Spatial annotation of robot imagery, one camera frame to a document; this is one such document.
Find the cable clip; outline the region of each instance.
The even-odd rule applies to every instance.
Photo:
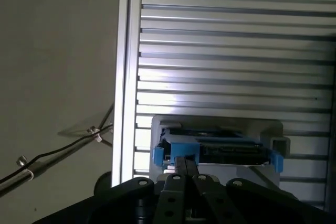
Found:
[[[16,164],[17,164],[19,167],[23,167],[23,166],[25,166],[27,163],[28,163],[27,158],[26,158],[24,155],[20,156],[20,157],[17,159],[17,161],[16,161]],[[31,181],[31,180],[34,179],[34,173],[33,173],[31,170],[29,170],[29,169],[24,169],[23,173],[30,173],[30,179],[29,179],[28,181]]]
[[[90,132],[91,134],[95,134],[98,131],[100,131],[100,129],[97,129],[96,127],[92,126],[90,129],[88,129],[88,132]],[[96,136],[94,136],[94,139],[100,143],[103,139],[101,138],[100,134],[98,133]]]

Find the blue bracket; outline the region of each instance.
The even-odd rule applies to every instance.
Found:
[[[172,143],[172,150],[170,153],[170,163],[175,164],[175,157],[195,155],[196,164],[200,162],[200,144],[199,143]]]
[[[276,151],[270,152],[271,164],[274,166],[276,173],[282,173],[284,171],[284,159],[283,158],[284,157]]]
[[[153,150],[153,161],[157,166],[162,166],[163,164],[163,151],[164,149],[161,147],[155,147]]]

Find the metal pole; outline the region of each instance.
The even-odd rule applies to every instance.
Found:
[[[29,167],[29,170],[34,174],[33,177],[30,172],[23,172],[21,175],[16,176],[12,178],[11,180],[1,184],[0,185],[0,197],[8,194],[10,191],[21,186],[27,181],[37,178],[39,175],[44,173],[47,169],[56,165],[58,162],[67,158],[68,156],[75,153],[76,151],[82,149],[84,146],[91,143],[94,139],[95,139],[94,137],[84,139],[83,141],[78,142],[77,144],[72,146],[71,148],[64,150],[63,152],[60,152],[59,154],[55,154],[54,157],[44,162],[36,162],[34,165]]]

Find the roller shutter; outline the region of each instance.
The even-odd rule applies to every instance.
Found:
[[[280,187],[322,208],[336,0],[128,3],[114,183],[148,172],[155,114],[279,119],[291,138]]]

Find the black cable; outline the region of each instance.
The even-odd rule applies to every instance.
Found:
[[[102,129],[100,129],[99,131],[91,134],[91,135],[87,135],[87,136],[83,136],[79,139],[77,139],[76,141],[72,142],[71,144],[68,144],[60,149],[57,149],[57,150],[54,150],[52,152],[47,152],[47,153],[43,153],[43,154],[39,154],[37,155],[36,157],[34,157],[31,161],[29,161],[27,164],[25,164],[24,166],[22,166],[21,168],[19,168],[18,170],[16,170],[15,172],[9,174],[8,176],[4,177],[3,179],[0,180],[0,184],[8,181],[9,179],[13,178],[14,176],[18,175],[20,172],[23,172],[25,169],[27,169],[30,165],[32,165],[33,163],[35,163],[36,161],[38,161],[40,158],[42,157],[47,157],[47,156],[50,156],[50,155],[54,155],[56,153],[59,153],[61,151],[64,151],[66,150],[67,148],[70,148],[72,146],[74,146],[75,144],[77,144],[78,142],[84,140],[84,139],[87,139],[87,138],[90,138],[90,137],[94,137],[96,135],[98,135],[99,133],[105,131],[106,129],[112,127],[113,125],[108,125]]]
[[[107,119],[109,118],[109,116],[110,116],[110,114],[113,110],[114,110],[114,103],[111,104],[111,106],[109,107],[109,110],[106,112],[105,116],[101,120],[101,122],[98,126],[99,129],[103,128],[104,124],[106,123]]]
[[[111,104],[111,106],[109,107],[109,109],[106,112],[105,116],[101,120],[101,122],[100,122],[100,124],[98,126],[99,129],[103,128],[103,126],[105,125],[107,119],[109,118],[109,116],[111,115],[111,113],[112,113],[113,110],[114,110],[114,103]],[[103,138],[101,139],[101,143],[104,144],[104,145],[107,145],[108,147],[111,147],[111,148],[113,147],[113,145],[109,141],[107,141],[107,140],[105,140]]]

